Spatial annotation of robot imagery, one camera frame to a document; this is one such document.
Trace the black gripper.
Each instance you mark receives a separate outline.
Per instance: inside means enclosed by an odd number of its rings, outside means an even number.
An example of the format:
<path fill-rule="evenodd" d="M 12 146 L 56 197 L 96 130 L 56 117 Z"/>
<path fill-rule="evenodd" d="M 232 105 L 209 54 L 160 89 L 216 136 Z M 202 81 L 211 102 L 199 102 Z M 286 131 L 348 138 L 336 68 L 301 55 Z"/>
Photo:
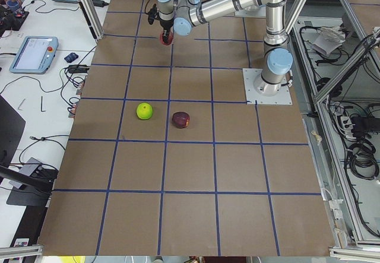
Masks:
<path fill-rule="evenodd" d="M 171 20 L 160 20 L 160 25 L 163 28 L 163 31 L 161 33 L 162 42 L 165 42 L 165 40 L 166 40 L 166 31 L 169 31 L 168 42 L 172 42 L 172 40 L 173 40 L 173 32 L 171 31 L 171 29 L 173 27 L 173 23 L 174 23 L 174 19 L 171 19 Z"/>

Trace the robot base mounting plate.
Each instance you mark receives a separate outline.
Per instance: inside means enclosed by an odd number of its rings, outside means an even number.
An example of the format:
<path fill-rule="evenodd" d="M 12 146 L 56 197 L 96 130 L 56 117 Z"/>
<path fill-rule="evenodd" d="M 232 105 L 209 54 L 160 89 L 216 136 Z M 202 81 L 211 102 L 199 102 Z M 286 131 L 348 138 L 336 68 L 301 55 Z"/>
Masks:
<path fill-rule="evenodd" d="M 277 106 L 290 106 L 293 104 L 286 75 L 283 75 L 281 83 L 272 85 L 265 83 L 262 79 L 261 68 L 244 68 L 242 72 L 246 104 Z"/>

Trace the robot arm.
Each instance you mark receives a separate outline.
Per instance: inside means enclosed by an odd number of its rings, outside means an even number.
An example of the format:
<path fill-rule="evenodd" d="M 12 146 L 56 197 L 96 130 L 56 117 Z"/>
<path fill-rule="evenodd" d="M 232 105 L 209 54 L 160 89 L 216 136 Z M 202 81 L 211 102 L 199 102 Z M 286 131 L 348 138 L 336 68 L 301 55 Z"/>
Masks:
<path fill-rule="evenodd" d="M 186 36 L 194 27 L 224 15 L 249 7 L 283 8 L 285 3 L 286 0 L 157 0 L 155 19 L 163 28 L 160 41 L 170 45 L 173 33 Z"/>
<path fill-rule="evenodd" d="M 272 97 L 278 93 L 293 65 L 293 56 L 286 48 L 288 34 L 284 26 L 285 9 L 286 0 L 273 0 L 266 4 L 265 65 L 254 81 L 256 91 L 263 96 Z"/>

